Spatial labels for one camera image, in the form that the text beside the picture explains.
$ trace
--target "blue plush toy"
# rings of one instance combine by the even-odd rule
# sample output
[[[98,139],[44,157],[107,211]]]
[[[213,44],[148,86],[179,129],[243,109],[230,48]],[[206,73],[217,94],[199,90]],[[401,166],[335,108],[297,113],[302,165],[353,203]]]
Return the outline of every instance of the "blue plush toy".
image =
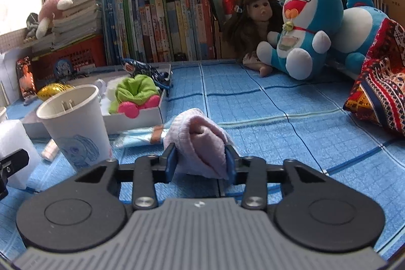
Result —
[[[360,74],[365,55],[386,18],[388,16],[377,10],[372,0],[348,0],[342,25],[332,38],[328,57],[344,64],[349,72]]]
[[[342,23],[342,1],[286,0],[283,19],[281,34],[269,32],[268,42],[259,43],[257,56],[292,78],[311,79],[325,64],[330,37]]]

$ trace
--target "red plastic basket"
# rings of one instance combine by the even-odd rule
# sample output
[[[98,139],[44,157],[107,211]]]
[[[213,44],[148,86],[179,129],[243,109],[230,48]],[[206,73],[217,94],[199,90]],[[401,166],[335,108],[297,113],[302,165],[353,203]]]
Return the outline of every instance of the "red plastic basket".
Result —
[[[97,35],[38,58],[33,58],[31,63],[35,81],[53,80],[55,78],[53,73],[54,65],[63,58],[72,63],[74,70],[83,67],[103,67],[107,65],[104,52],[104,37]]]

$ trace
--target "yellow shiny object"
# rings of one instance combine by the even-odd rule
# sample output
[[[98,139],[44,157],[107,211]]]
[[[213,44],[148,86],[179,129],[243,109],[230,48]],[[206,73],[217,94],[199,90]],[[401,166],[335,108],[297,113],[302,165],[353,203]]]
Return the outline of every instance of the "yellow shiny object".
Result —
[[[294,24],[291,21],[288,21],[284,24],[284,29],[286,31],[293,31],[294,30]]]
[[[67,91],[68,89],[73,89],[73,86],[64,85],[60,83],[53,83],[41,88],[41,90],[37,93],[37,96],[40,100],[46,101],[50,97],[60,93]]]

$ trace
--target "cup rim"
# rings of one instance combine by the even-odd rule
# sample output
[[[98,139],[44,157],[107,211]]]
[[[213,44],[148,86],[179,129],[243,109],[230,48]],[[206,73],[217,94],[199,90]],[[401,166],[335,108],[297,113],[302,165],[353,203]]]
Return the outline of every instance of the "cup rim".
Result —
[[[83,102],[81,102],[81,103],[75,105],[75,106],[72,107],[72,108],[69,108],[68,110],[66,110],[66,111],[64,111],[64,112],[59,112],[58,114],[44,115],[44,116],[41,116],[41,115],[40,115],[40,112],[43,110],[43,108],[46,107],[46,106],[47,106],[50,102],[52,102],[54,99],[60,97],[61,95],[70,93],[70,92],[72,92],[73,90],[83,89],[83,88],[87,88],[87,87],[93,88],[93,89],[94,89],[94,92],[93,92],[86,100],[84,100]],[[84,105],[88,104],[89,102],[93,101],[94,98],[97,97],[97,95],[98,95],[98,87],[97,87],[96,85],[85,84],[85,85],[76,86],[76,87],[74,87],[73,89],[68,89],[68,90],[66,90],[66,91],[60,92],[60,93],[58,93],[58,94],[55,94],[54,96],[50,97],[48,100],[44,101],[44,102],[38,107],[38,109],[36,110],[36,116],[37,116],[39,119],[54,119],[54,118],[58,118],[58,117],[67,115],[67,114],[71,113],[72,111],[76,110],[77,108],[81,108],[82,106],[84,106]]]

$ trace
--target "hair clip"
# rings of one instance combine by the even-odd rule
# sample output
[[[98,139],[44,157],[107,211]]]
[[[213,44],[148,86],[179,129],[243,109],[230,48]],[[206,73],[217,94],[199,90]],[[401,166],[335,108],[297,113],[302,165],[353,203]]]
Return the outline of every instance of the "hair clip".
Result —
[[[235,11],[236,13],[242,13],[242,12],[243,12],[243,10],[242,10],[238,5],[235,5],[234,11]]]

